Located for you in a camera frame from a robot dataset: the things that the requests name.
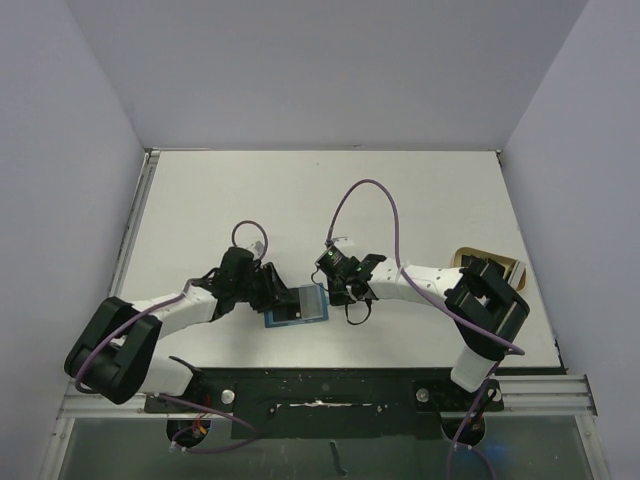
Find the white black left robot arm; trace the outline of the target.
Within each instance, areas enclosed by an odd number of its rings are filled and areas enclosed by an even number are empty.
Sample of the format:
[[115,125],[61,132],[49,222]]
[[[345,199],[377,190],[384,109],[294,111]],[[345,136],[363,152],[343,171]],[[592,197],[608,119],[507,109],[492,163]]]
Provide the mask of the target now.
[[289,307],[297,297],[271,262],[252,249],[232,246],[221,264],[190,278],[177,293],[152,300],[103,300],[64,362],[80,393],[99,394],[120,405],[138,393],[167,393],[180,410],[200,405],[204,387],[181,360],[155,354],[160,339],[211,323],[246,303],[259,313]]

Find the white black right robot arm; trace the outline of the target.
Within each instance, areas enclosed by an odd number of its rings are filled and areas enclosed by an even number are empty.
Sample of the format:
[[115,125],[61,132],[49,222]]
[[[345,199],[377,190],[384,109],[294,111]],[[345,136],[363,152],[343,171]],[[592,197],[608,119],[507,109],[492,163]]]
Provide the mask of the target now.
[[359,260],[331,245],[316,260],[316,268],[327,278],[333,306],[398,300],[432,306],[453,319],[464,347],[445,395],[456,408],[478,401],[481,384],[506,356],[524,353],[514,340],[530,307],[492,260],[474,257],[456,268],[402,266],[379,254]]

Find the stack of credit cards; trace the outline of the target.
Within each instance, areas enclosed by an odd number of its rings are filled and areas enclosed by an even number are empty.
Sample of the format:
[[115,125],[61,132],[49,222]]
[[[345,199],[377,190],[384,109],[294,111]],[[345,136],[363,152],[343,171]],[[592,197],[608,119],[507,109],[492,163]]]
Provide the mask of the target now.
[[526,274],[526,264],[517,260],[513,263],[510,273],[507,278],[508,284],[516,291],[522,289],[520,284],[523,282],[523,278]]

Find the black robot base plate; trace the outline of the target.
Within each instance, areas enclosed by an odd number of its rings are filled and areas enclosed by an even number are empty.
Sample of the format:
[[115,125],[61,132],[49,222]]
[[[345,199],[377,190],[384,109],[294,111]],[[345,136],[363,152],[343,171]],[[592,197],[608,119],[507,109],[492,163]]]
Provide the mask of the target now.
[[463,417],[476,404],[504,409],[500,384],[483,394],[455,385],[444,368],[206,368],[176,402],[149,396],[144,410],[166,414],[168,427],[202,405],[235,416],[234,440],[437,439],[446,417]]

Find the aluminium left side rail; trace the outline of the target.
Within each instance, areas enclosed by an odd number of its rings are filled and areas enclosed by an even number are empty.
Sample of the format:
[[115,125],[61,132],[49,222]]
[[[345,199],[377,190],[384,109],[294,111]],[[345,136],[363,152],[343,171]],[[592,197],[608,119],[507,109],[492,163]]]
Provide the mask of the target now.
[[111,277],[108,297],[119,296],[123,288],[160,154],[161,151],[158,149],[146,149],[144,151],[144,160]]

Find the aluminium rail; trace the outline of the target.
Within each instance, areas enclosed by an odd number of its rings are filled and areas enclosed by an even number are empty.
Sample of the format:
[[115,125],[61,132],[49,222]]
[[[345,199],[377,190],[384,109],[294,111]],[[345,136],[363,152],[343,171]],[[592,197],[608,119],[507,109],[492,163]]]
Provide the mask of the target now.
[[108,297],[119,296],[123,288],[160,154],[161,151],[158,149],[146,149],[144,151],[144,160],[111,277]]
[[[501,416],[569,416],[575,419],[578,439],[594,479],[610,477],[599,443],[594,418],[595,400],[584,375],[505,375],[497,378],[504,408]],[[197,409],[185,413],[152,413],[146,397],[136,394],[115,405],[99,394],[84,395],[69,389],[60,407],[53,436],[39,477],[57,479],[62,470],[74,423],[77,419],[191,419]]]

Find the aluminium front rail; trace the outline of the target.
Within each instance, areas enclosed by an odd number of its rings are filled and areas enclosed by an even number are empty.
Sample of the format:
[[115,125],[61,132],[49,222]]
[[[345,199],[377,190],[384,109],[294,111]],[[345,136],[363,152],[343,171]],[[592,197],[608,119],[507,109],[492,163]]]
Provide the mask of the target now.
[[[497,378],[504,408],[501,416],[569,416],[575,419],[578,439],[594,479],[610,477],[599,443],[594,418],[595,400],[584,375],[505,375]],[[60,407],[53,436],[39,477],[57,479],[62,470],[74,423],[77,419],[191,419],[197,409],[185,413],[152,413],[146,397],[136,394],[115,405],[99,394],[84,395],[69,389]]]

